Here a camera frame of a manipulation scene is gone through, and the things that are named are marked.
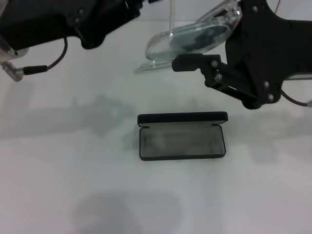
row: black bracket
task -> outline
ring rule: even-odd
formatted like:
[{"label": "black bracket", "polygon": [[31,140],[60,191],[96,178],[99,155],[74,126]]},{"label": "black bracket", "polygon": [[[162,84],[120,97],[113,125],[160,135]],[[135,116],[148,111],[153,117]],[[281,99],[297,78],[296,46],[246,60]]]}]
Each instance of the black bracket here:
[{"label": "black bracket", "polygon": [[207,87],[241,100],[248,109],[261,107],[245,74],[222,63],[220,55],[184,54],[172,62],[175,72],[195,71],[197,68],[204,75]]}]

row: cable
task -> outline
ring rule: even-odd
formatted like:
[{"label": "cable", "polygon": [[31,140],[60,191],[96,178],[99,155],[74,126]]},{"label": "cable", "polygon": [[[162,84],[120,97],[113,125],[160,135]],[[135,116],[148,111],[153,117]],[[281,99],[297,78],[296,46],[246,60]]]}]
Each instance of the cable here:
[{"label": "cable", "polygon": [[277,13],[277,10],[278,10],[278,7],[279,7],[279,4],[281,3],[281,0],[278,0],[278,3],[277,3],[277,6],[276,6],[276,9],[275,9],[275,14]]},{"label": "cable", "polygon": [[298,106],[304,106],[307,107],[308,104],[305,102],[300,102],[300,101],[296,101],[295,99],[292,99],[290,96],[288,96],[287,94],[285,94],[285,92],[283,90],[281,90],[281,95],[286,98],[288,101],[292,102],[293,104],[296,104]]},{"label": "cable", "polygon": [[16,72],[20,73],[21,75],[33,75],[33,74],[37,74],[37,73],[47,72],[50,69],[54,68],[59,62],[61,62],[61,60],[65,57],[67,49],[68,49],[68,41],[67,41],[67,38],[64,38],[63,52],[60,55],[60,57],[58,57],[58,59],[55,60],[51,65],[49,65],[49,66],[42,65],[42,66],[22,67],[22,68],[16,69]]},{"label": "cable", "polygon": [[59,62],[61,62],[61,60],[66,55],[67,49],[68,49],[68,41],[67,41],[67,38],[64,38],[64,49],[63,49],[62,54],[57,60],[55,60],[50,66],[47,67],[47,71],[49,71],[51,68],[54,68]]}]

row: case lid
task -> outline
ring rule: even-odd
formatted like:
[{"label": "case lid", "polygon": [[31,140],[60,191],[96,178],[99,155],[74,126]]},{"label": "case lid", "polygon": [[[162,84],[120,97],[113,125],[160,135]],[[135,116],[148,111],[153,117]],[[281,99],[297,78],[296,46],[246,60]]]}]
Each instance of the case lid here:
[{"label": "case lid", "polygon": [[226,112],[139,115],[140,158],[219,158],[226,153],[221,123]]},{"label": "case lid", "polygon": [[137,117],[137,124],[140,127],[147,127],[151,124],[222,124],[228,121],[227,112],[193,112],[193,113],[170,113],[170,114],[143,114]]}]

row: screw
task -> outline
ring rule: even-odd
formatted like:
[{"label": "screw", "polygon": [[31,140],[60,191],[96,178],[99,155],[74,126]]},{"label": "screw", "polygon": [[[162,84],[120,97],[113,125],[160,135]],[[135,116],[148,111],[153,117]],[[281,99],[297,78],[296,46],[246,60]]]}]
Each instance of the screw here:
[{"label": "screw", "polygon": [[273,101],[273,100],[274,100],[273,94],[269,94],[269,95],[268,95],[268,99],[269,99],[270,101]]},{"label": "screw", "polygon": [[220,73],[216,74],[215,78],[217,80],[222,80],[222,75]]},{"label": "screw", "polygon": [[213,60],[211,62],[212,67],[217,67],[218,66],[218,62],[216,60]]},{"label": "screw", "polygon": [[265,81],[264,82],[264,87],[269,88],[269,86],[270,86],[270,83],[268,81]]},{"label": "screw", "polygon": [[258,7],[253,6],[253,11],[257,13],[258,12]]},{"label": "screw", "polygon": [[14,56],[14,50],[12,48],[8,51],[8,53],[9,55]]}]

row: cable connector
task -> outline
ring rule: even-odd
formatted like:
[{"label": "cable connector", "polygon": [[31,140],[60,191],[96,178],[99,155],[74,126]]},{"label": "cable connector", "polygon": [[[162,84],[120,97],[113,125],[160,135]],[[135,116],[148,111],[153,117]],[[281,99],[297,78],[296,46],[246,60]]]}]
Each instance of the cable connector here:
[{"label": "cable connector", "polygon": [[23,74],[17,73],[16,67],[11,62],[2,62],[1,67],[15,82],[19,82],[23,79]]}]

